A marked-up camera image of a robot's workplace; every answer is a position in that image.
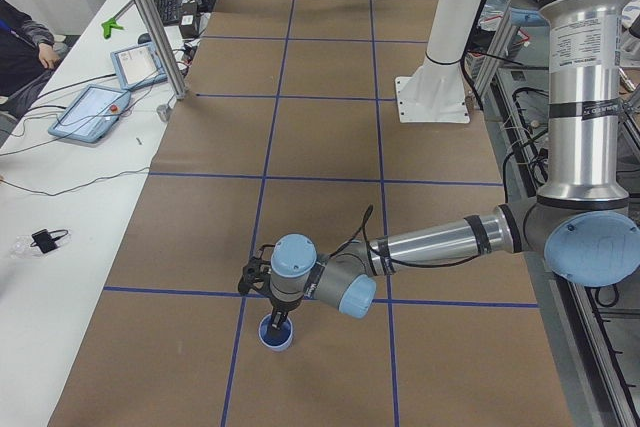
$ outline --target white desk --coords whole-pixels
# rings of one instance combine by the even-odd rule
[[[100,24],[127,0],[107,0],[43,92],[113,72],[109,53],[135,45],[146,29],[132,7],[119,23],[125,30],[102,38]],[[178,27],[167,28],[172,47],[182,45]],[[115,78],[100,83],[117,87]],[[84,87],[46,96],[39,103],[68,105]],[[133,100],[148,88],[134,92]],[[122,118],[97,145],[60,141],[0,156],[0,175],[35,190],[57,192],[100,176],[150,164],[165,124],[156,107],[172,98],[165,82]],[[55,109],[38,109],[31,115]],[[54,118],[30,120],[24,137],[11,137],[0,154],[51,140]],[[22,122],[14,132],[19,133]],[[0,184],[0,426],[45,426],[73,360],[146,179],[128,175],[58,197]],[[19,235],[69,229],[70,242],[40,258],[12,258]]]

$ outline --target sticker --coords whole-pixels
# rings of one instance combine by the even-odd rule
[[[602,102],[585,102],[582,105],[582,120],[618,115],[619,112],[620,102],[618,102],[618,99],[604,100]]]
[[[620,65],[620,18],[615,14],[585,19],[551,29],[549,72],[578,67]]]

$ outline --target warning label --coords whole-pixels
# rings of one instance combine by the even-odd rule
[[[620,64],[620,19],[610,14],[551,29],[549,71]]]

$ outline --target white pole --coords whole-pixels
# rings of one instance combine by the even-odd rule
[[[469,122],[458,61],[481,1],[438,1],[424,63],[396,79],[401,122]]]

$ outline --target blue tape line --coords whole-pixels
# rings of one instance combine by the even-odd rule
[[[299,99],[299,100],[339,100],[341,102],[354,101],[369,101],[369,102],[395,102],[395,99],[381,98],[375,99],[372,97],[325,97],[321,95],[252,95],[252,94],[205,94],[202,92],[196,93],[197,97],[215,97],[223,99]]]
[[[178,289],[150,289],[142,287],[119,287],[105,285],[104,289],[109,292],[129,292],[135,294],[167,294],[167,295],[194,295],[205,297],[234,297],[240,298],[240,294],[234,292],[216,292],[207,290],[178,290]]]
[[[129,294],[154,294],[154,295],[191,295],[200,297],[222,297],[240,299],[242,296],[237,292],[209,291],[209,290],[181,290],[181,289],[154,289],[145,287],[123,287],[116,285],[106,285],[103,290],[108,292],[122,292]],[[258,294],[249,294],[248,298],[262,299]],[[315,302],[315,299],[305,297],[305,302]],[[538,309],[539,305],[528,302],[477,302],[467,300],[421,300],[421,299],[389,299],[376,298],[375,304],[394,305],[433,305],[443,307],[487,307],[499,309]]]
[[[220,40],[280,40],[284,41],[284,37],[253,37],[247,35],[203,35],[201,36],[203,39],[220,39]],[[294,42],[371,42],[370,39],[327,39],[320,37],[292,37],[289,41]],[[387,43],[387,44],[424,44],[426,45],[425,40],[376,40],[379,43]]]
[[[287,48],[289,46],[289,36],[291,35],[291,24],[293,20],[293,11],[295,8],[296,0],[291,0],[291,9],[289,11],[289,24],[287,26],[287,37],[284,41],[284,49],[282,52],[282,62],[280,64],[280,78],[278,79],[278,90],[275,98],[275,105],[273,108],[273,118],[271,120],[271,130],[269,132],[269,141],[267,143],[267,154],[264,160],[264,170],[262,171],[262,183],[260,185],[260,196],[258,198],[258,207],[256,209],[256,218],[253,226],[253,235],[251,239],[251,250],[249,252],[249,256],[251,256],[256,247],[256,239],[258,236],[258,227],[260,225],[260,215],[262,213],[262,202],[264,200],[264,189],[267,183],[267,171],[269,169],[269,160],[271,158],[271,145],[273,142],[273,135],[276,128],[276,119],[278,116],[278,105],[280,103],[280,93],[282,91],[282,79],[284,77],[284,70],[287,60]],[[242,330],[242,322],[244,318],[244,306],[246,304],[246,299],[242,300],[242,304],[240,307],[240,312],[238,314],[238,324],[236,326],[236,336],[233,344],[233,355],[231,357],[231,365],[229,367],[229,377],[227,379],[227,391],[224,399],[224,407],[222,409],[222,418],[220,420],[220,427],[224,427],[227,422],[227,415],[229,411],[229,402],[231,400],[231,390],[233,387],[233,376],[235,372],[236,366],[236,355],[240,343],[240,332]]]
[[[379,98],[378,94],[378,61],[376,57],[376,34],[375,34],[375,19],[373,13],[373,0],[369,0],[369,18],[371,21],[371,55],[373,62],[373,84],[375,89],[376,99]],[[376,100],[376,128],[378,131],[378,162],[380,165],[380,197],[382,202],[382,225],[384,235],[388,235],[387,226],[387,202],[385,196],[384,187],[384,155],[382,148],[382,121],[380,118],[380,102]],[[396,363],[396,335],[395,335],[395,323],[393,320],[393,293],[391,289],[391,277],[387,277],[387,317],[389,320],[389,355],[391,364],[391,391],[393,401],[393,421],[395,427],[400,427],[400,402],[398,396],[398,369]]]
[[[294,182],[352,182],[352,183],[384,183],[409,185],[450,185],[459,187],[502,187],[499,182],[467,182],[455,180],[394,180],[394,179],[349,179],[341,177],[297,177],[287,175],[244,175],[244,174],[207,174],[199,172],[149,172],[157,177],[202,177],[214,179],[248,179],[248,180],[290,180]]]
[[[538,304],[526,302],[474,302],[465,300],[419,300],[419,299],[373,299],[376,304],[392,303],[394,305],[435,305],[445,307],[490,307],[500,309],[537,309]]]
[[[238,322],[236,324],[236,335],[233,339],[233,351],[231,352],[231,365],[229,366],[229,376],[227,377],[227,389],[224,394],[224,407],[222,408],[222,417],[220,418],[220,427],[227,425],[227,416],[229,415],[229,400],[231,399],[231,389],[233,387],[233,377],[236,373],[236,359],[238,357],[238,347],[240,346],[240,333],[242,332],[242,323],[244,321],[244,307],[247,299],[240,302],[240,311],[238,312]]]

